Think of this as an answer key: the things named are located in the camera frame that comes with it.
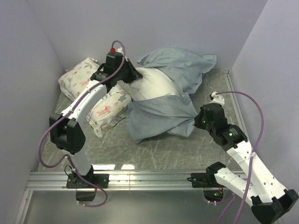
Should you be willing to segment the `blue fish print pillowcase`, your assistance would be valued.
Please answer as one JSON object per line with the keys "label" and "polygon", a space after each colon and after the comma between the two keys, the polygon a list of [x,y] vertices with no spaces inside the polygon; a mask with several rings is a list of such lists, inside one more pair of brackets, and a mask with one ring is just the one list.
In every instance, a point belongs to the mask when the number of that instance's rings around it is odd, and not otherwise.
{"label": "blue fish print pillowcase", "polygon": [[132,140],[140,143],[162,133],[188,138],[198,114],[191,96],[201,85],[202,76],[216,63],[216,55],[199,56],[177,48],[160,49],[141,58],[139,67],[162,71],[182,96],[163,96],[145,101],[131,98],[126,126]]}

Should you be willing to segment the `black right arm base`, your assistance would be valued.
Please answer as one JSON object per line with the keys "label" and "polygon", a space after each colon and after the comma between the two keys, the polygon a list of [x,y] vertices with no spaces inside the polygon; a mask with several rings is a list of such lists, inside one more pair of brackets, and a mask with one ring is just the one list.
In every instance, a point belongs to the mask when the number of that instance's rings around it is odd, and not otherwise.
{"label": "black right arm base", "polygon": [[191,173],[187,181],[191,182],[192,188],[202,188],[208,202],[220,203],[224,198],[223,186],[218,184],[210,173]]}

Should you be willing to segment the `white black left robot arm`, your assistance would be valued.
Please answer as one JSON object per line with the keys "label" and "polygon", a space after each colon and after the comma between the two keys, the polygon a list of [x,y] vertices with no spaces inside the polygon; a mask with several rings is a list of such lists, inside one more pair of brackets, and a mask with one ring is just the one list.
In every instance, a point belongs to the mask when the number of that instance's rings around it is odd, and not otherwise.
{"label": "white black left robot arm", "polygon": [[82,187],[88,188],[94,182],[93,167],[83,151],[83,122],[96,103],[104,98],[118,81],[129,84],[141,77],[124,53],[111,48],[105,63],[91,75],[87,87],[77,99],[61,113],[50,116],[50,140],[67,155],[72,168],[79,173],[77,181]]}

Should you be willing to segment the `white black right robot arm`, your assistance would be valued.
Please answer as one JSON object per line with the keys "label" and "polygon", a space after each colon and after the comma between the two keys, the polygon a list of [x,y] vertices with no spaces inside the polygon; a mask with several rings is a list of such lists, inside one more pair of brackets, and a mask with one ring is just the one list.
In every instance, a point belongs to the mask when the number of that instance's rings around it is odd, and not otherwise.
{"label": "white black right robot arm", "polygon": [[193,186],[222,185],[230,189],[240,198],[245,198],[245,203],[262,224],[272,224],[290,211],[299,195],[295,190],[287,189],[268,170],[252,151],[252,145],[241,128],[227,122],[222,105],[203,105],[195,118],[195,126],[210,134],[214,142],[237,162],[250,183],[221,162],[216,162],[206,168],[202,177],[198,177],[196,173],[191,175]]}

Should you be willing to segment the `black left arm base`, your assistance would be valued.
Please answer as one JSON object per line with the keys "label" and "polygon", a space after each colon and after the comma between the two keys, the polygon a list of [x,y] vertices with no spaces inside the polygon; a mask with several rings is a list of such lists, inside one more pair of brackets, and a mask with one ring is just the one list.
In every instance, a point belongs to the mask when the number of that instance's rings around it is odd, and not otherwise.
{"label": "black left arm base", "polygon": [[109,174],[91,174],[79,177],[76,173],[68,174],[66,188],[76,191],[76,200],[80,203],[92,202],[97,193],[104,193],[104,202],[107,201]]}

